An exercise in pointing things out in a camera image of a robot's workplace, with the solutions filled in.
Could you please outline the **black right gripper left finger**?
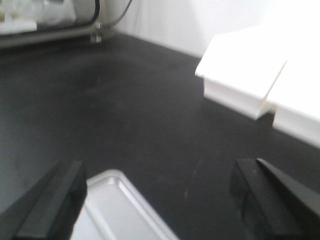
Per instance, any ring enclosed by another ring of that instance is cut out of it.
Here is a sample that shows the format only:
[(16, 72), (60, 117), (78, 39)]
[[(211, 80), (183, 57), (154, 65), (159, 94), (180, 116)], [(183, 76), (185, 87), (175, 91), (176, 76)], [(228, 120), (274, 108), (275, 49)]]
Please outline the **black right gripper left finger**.
[(69, 240), (85, 202), (83, 161), (60, 162), (0, 213), (2, 240)]

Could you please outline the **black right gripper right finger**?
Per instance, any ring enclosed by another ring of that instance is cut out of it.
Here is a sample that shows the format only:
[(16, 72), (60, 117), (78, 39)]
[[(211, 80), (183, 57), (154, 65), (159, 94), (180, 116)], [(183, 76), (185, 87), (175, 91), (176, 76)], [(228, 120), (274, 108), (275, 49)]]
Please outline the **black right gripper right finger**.
[(248, 240), (320, 238), (320, 194), (268, 161), (235, 160), (229, 191)]

